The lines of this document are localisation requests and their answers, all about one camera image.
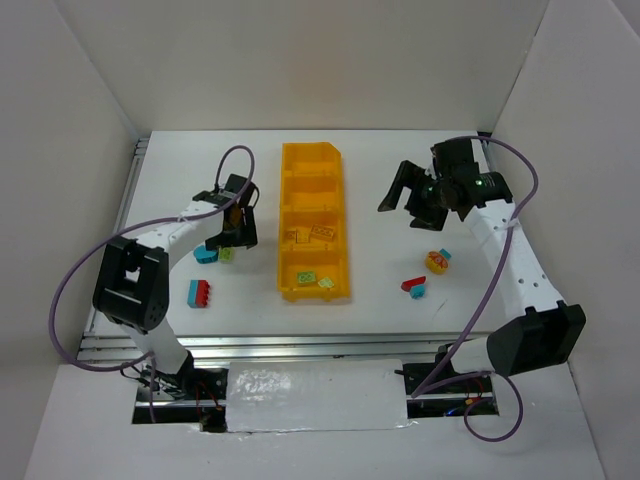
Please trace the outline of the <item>lime green lego brick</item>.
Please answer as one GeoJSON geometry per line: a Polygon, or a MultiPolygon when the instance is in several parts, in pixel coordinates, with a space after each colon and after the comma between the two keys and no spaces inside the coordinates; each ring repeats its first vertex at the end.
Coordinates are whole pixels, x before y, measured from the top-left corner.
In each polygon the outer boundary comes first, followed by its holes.
{"type": "Polygon", "coordinates": [[[235,251],[232,247],[222,247],[218,250],[218,261],[231,263],[234,260],[235,251]]]}

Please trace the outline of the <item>teal rounded lego brick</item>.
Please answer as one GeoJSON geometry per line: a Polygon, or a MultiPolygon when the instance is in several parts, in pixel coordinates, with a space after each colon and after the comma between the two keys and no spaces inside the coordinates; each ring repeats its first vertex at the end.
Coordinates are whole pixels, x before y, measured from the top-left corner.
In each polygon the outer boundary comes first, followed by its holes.
{"type": "Polygon", "coordinates": [[[193,250],[193,256],[199,264],[210,264],[218,261],[219,252],[217,249],[208,250],[205,245],[199,245],[193,250]]]}

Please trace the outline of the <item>yellow round orange-print lego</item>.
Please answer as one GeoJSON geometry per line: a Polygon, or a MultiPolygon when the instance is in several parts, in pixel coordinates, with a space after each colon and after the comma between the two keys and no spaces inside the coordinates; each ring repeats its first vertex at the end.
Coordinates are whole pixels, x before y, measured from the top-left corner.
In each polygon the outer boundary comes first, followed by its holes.
{"type": "Polygon", "coordinates": [[[439,251],[430,251],[425,258],[425,265],[432,273],[442,275],[449,268],[449,260],[439,251]]]}

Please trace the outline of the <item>pale green lego brick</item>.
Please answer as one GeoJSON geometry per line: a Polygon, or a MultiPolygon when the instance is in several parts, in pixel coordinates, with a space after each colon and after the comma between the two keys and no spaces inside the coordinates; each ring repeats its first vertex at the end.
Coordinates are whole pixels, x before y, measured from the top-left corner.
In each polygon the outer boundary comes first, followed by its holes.
{"type": "Polygon", "coordinates": [[[318,281],[318,285],[321,288],[331,289],[335,287],[335,283],[330,277],[324,277],[318,281]]]}

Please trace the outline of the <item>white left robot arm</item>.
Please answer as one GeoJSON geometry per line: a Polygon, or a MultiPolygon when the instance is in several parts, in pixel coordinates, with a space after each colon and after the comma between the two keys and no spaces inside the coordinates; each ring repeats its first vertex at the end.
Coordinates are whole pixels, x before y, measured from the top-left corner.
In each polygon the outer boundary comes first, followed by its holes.
{"type": "Polygon", "coordinates": [[[172,268],[199,246],[208,251],[252,248],[258,237],[252,198],[258,187],[232,174],[223,186],[196,194],[176,218],[135,238],[107,242],[92,303],[138,349],[153,355],[156,375],[193,394],[204,380],[193,355],[167,320],[172,268]]]}

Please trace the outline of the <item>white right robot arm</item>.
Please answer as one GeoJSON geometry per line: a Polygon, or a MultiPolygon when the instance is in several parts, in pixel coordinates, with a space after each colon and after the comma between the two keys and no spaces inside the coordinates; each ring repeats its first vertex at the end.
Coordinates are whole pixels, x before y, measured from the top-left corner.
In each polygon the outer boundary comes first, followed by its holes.
{"type": "Polygon", "coordinates": [[[519,222],[537,191],[515,201],[499,172],[481,169],[473,140],[433,145],[430,169],[402,161],[378,207],[394,210],[407,191],[412,227],[430,231],[442,230],[447,216],[457,214],[494,271],[458,339],[440,349],[425,386],[443,371],[511,377],[564,364],[586,324],[583,308],[567,304],[545,274],[519,222]]]}

